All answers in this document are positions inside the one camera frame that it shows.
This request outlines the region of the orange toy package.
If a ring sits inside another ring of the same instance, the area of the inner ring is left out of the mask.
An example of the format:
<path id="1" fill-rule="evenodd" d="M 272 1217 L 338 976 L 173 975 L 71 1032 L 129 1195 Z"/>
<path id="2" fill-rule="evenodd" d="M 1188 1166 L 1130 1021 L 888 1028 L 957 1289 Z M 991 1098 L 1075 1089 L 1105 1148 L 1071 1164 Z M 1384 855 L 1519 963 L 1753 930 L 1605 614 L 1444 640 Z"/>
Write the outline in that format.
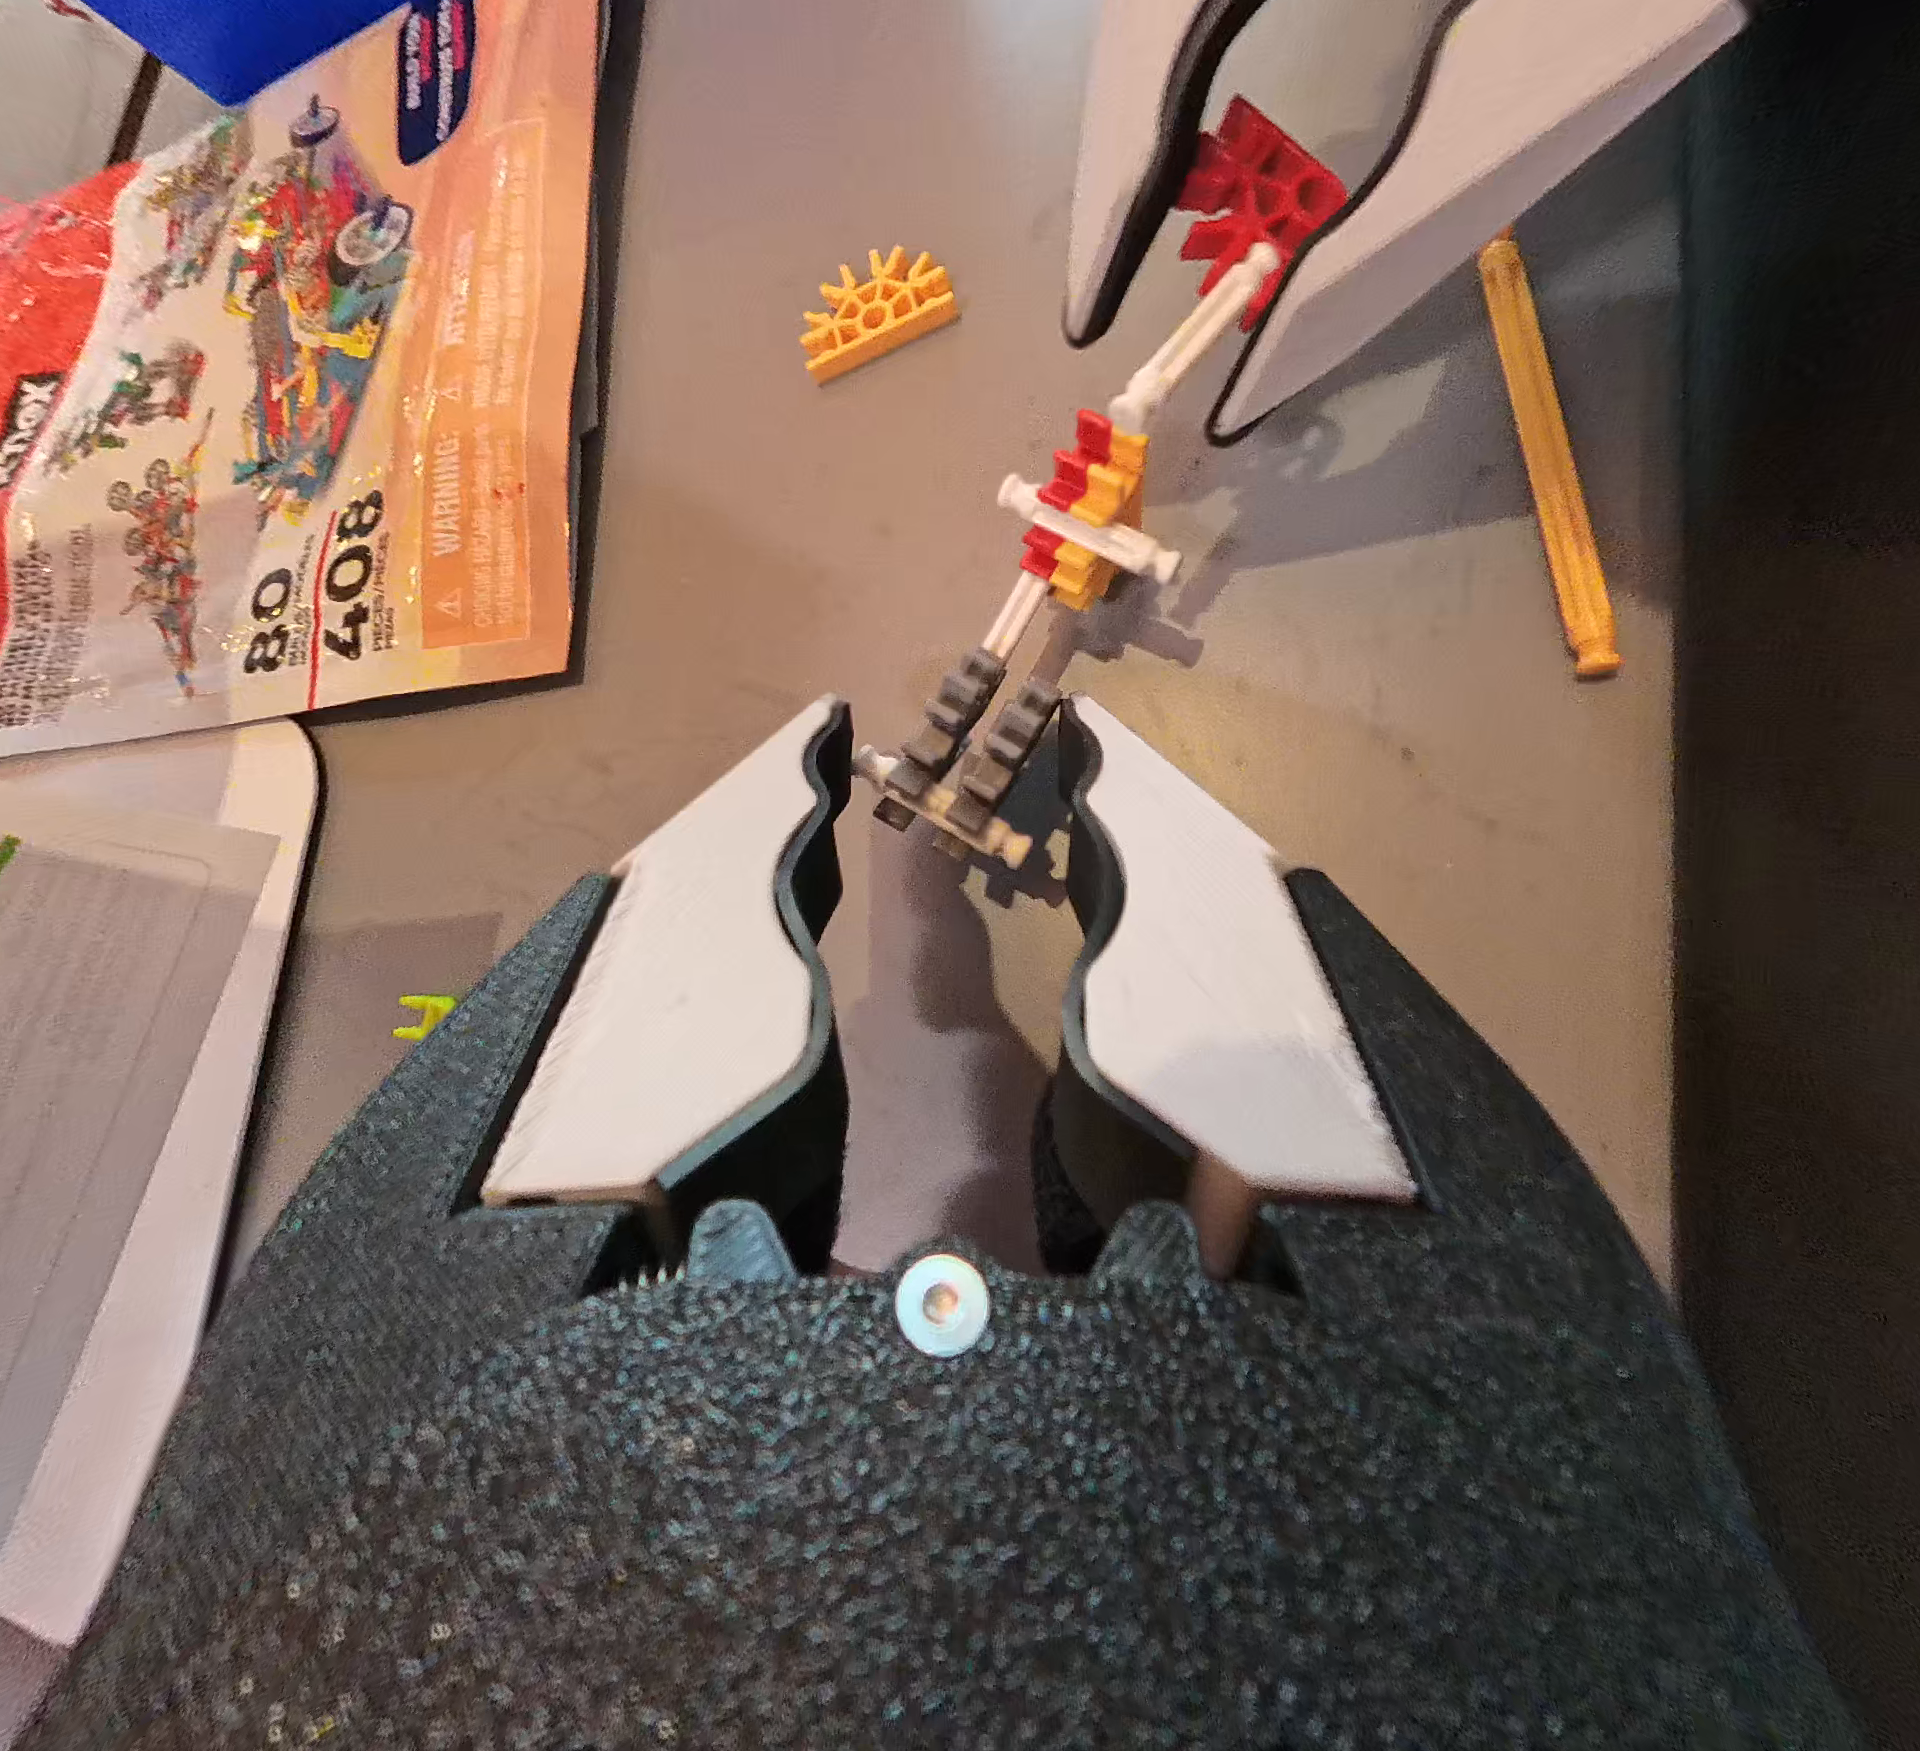
<path id="1" fill-rule="evenodd" d="M 4 210 L 1 753 L 560 674 L 607 0 L 416 0 Z"/>

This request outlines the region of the yellow and red connector assembly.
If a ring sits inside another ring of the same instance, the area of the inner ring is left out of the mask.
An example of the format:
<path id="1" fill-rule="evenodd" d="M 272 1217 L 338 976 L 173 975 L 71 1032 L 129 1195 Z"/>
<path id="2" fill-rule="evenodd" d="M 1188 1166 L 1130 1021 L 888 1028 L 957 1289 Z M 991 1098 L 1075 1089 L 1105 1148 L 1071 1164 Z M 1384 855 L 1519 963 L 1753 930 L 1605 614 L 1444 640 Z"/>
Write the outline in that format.
<path id="1" fill-rule="evenodd" d="M 1166 587 L 1178 576 L 1181 552 L 1142 529 L 1146 461 L 1143 431 L 1082 408 L 1039 481 L 999 481 L 995 506 L 1020 523 L 1020 572 L 980 642 L 991 659 L 1013 659 L 1047 607 L 1091 610 L 1117 579 Z"/>

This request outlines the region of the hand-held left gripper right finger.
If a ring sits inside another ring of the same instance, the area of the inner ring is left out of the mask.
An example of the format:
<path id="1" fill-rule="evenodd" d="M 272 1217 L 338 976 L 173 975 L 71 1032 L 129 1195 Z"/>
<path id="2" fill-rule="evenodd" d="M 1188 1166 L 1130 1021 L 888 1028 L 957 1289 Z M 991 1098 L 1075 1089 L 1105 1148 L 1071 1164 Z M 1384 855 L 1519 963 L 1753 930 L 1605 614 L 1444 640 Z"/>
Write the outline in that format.
<path id="1" fill-rule="evenodd" d="M 1069 1072 L 1188 1161 L 1205 1273 L 1238 1268 L 1272 1200 L 1413 1206 L 1279 851 L 1095 700 L 1062 703 L 1058 744 Z"/>

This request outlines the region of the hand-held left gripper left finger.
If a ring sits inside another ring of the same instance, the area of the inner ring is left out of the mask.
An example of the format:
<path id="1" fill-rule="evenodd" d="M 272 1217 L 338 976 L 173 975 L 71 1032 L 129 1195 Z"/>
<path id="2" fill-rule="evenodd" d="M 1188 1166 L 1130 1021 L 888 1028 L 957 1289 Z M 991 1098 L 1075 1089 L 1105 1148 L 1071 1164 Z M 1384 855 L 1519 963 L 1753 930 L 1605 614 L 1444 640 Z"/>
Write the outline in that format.
<path id="1" fill-rule="evenodd" d="M 850 706 L 813 700 L 614 863 L 488 1206 L 671 1195 L 826 1080 L 849 795 Z"/>

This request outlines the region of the grey connector assembly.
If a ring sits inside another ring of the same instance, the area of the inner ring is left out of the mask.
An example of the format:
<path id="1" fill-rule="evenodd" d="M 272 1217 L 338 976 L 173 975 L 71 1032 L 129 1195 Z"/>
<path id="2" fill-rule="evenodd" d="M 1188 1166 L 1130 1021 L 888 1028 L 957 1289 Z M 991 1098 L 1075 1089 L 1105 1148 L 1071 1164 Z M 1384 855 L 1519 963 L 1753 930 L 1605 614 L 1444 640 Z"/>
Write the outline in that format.
<path id="1" fill-rule="evenodd" d="M 973 647 L 926 700 L 917 731 L 885 753 L 861 744 L 850 768 L 873 791 L 876 821 L 932 830 L 957 860 L 1016 873 L 1032 838 L 1003 817 L 1040 739 L 1054 723 L 1064 691 L 1058 667 L 1036 663 L 1009 687 L 1009 659 L 991 646 Z"/>

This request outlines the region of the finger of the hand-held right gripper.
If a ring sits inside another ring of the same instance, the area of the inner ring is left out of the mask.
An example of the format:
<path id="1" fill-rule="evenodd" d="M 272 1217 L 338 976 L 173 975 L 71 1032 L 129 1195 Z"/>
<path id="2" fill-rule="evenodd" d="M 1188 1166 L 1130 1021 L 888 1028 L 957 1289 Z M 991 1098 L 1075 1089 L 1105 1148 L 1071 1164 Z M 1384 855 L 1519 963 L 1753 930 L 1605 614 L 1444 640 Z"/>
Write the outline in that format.
<path id="1" fill-rule="evenodd" d="M 1208 419 L 1309 392 L 1743 26 L 1743 0 L 1466 0 L 1380 175 L 1291 269 Z"/>
<path id="2" fill-rule="evenodd" d="M 1069 210 L 1062 333 L 1113 324 L 1179 201 L 1211 77 L 1265 0 L 1098 0 Z"/>

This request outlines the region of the yellow plastic rod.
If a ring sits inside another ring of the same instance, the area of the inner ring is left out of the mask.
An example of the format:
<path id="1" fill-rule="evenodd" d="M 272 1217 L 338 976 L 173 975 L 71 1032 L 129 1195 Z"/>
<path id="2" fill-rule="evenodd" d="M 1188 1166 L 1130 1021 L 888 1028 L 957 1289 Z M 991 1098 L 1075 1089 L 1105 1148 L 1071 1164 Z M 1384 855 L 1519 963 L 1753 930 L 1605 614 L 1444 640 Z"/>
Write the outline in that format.
<path id="1" fill-rule="evenodd" d="M 1572 674 L 1608 680 L 1619 672 L 1618 622 L 1513 227 L 1478 250 L 1475 269 Z"/>

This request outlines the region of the yellow connector piece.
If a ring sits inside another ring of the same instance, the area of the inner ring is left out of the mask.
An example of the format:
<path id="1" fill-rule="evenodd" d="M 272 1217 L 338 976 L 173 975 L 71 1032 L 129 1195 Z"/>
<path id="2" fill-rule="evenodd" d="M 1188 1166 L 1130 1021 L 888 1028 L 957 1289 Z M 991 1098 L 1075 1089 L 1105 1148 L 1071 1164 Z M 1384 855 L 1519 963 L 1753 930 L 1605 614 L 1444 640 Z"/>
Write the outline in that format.
<path id="1" fill-rule="evenodd" d="M 869 250 L 864 270 L 841 264 L 804 312 L 800 349 L 813 383 L 824 386 L 951 324 L 957 299 L 948 269 L 927 250 Z"/>

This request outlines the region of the red connector with white rod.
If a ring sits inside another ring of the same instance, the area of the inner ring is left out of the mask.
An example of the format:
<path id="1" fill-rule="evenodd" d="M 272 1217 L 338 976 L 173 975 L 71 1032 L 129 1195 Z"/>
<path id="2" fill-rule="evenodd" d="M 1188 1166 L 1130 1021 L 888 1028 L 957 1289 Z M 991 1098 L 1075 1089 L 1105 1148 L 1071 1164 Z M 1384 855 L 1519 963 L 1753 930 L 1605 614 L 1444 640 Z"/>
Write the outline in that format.
<path id="1" fill-rule="evenodd" d="M 1192 223 L 1179 257 L 1202 264 L 1198 303 L 1107 406 L 1117 431 L 1146 433 L 1178 383 L 1270 306 L 1309 237 L 1344 205 L 1341 179 L 1245 97 L 1202 130 L 1175 199 Z"/>

